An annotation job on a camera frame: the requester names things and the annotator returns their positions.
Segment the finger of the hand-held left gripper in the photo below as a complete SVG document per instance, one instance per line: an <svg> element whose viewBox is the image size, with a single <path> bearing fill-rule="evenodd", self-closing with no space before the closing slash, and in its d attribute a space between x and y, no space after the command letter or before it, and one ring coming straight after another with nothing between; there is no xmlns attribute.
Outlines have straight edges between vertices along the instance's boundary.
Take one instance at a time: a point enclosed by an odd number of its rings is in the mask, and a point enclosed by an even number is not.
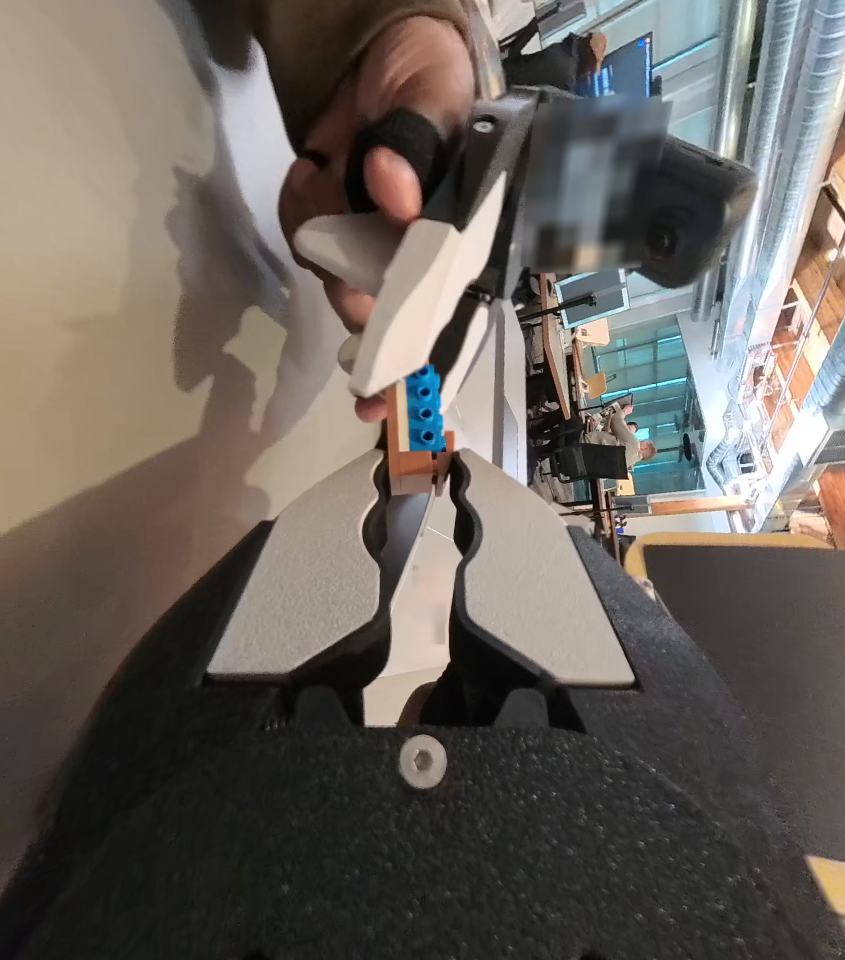
<svg viewBox="0 0 845 960"><path fill-rule="evenodd" d="M449 409L495 335L501 317L499 300L460 300L438 336L440 408Z"/></svg>
<svg viewBox="0 0 845 960"><path fill-rule="evenodd" d="M411 223L383 275L361 334L350 391L368 399L429 363L466 289L486 267L501 219L507 176L489 188L465 227Z"/></svg>

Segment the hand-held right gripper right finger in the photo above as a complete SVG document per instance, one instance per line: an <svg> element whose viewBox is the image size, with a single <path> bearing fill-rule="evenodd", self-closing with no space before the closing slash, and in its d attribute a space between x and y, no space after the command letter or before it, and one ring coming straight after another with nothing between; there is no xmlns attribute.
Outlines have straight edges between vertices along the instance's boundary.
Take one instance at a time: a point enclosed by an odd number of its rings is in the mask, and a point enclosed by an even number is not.
<svg viewBox="0 0 845 960"><path fill-rule="evenodd" d="M626 690L636 677L568 525L542 498L463 449L450 495L460 552L450 658L490 687Z"/></svg>

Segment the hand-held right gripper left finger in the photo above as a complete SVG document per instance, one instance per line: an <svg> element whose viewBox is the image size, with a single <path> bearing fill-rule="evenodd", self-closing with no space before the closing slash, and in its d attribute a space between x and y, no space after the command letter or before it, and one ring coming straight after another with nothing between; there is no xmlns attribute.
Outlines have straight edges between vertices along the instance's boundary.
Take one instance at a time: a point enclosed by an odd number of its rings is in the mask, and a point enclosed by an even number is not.
<svg viewBox="0 0 845 960"><path fill-rule="evenodd" d="M391 649L381 592L384 455L372 449L273 522L207 666L213 681L368 685Z"/></svg>

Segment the brown white blue brick assembly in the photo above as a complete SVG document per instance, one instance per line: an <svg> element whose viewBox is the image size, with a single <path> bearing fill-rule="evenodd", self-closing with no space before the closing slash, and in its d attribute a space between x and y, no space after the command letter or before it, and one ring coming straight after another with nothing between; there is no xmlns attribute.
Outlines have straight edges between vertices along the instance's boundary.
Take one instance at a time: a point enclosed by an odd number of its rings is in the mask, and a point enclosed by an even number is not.
<svg viewBox="0 0 845 960"><path fill-rule="evenodd" d="M386 455L394 496L440 496L454 455L442 414L441 378L427 365L385 391Z"/></svg>

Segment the tablet on black stand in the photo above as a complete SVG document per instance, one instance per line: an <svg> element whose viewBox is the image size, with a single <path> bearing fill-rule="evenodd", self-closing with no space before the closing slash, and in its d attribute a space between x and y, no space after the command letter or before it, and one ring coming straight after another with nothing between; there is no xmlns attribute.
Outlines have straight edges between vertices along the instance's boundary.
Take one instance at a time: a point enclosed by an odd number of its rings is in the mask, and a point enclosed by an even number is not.
<svg viewBox="0 0 845 960"><path fill-rule="evenodd" d="M553 290L564 330L574 330L630 309L628 277L623 269L574 274L557 281Z"/></svg>

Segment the dark television screen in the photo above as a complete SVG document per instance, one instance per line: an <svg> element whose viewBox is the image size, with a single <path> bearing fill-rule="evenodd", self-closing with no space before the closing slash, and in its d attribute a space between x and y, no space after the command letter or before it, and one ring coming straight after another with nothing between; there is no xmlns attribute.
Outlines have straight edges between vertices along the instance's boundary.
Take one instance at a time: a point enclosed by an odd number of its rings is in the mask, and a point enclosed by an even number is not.
<svg viewBox="0 0 845 960"><path fill-rule="evenodd" d="M648 32L606 54L594 82L595 96L651 96L653 46Z"/></svg>

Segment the wood-edged black panel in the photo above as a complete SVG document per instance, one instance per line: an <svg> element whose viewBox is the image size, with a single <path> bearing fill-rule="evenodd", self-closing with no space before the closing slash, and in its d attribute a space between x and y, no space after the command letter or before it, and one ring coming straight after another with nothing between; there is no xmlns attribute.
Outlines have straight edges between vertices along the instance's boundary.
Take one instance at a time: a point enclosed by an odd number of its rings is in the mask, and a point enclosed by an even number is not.
<svg viewBox="0 0 845 960"><path fill-rule="evenodd" d="M645 577L756 726L807 854L845 862L845 550L785 534L646 534Z"/></svg>

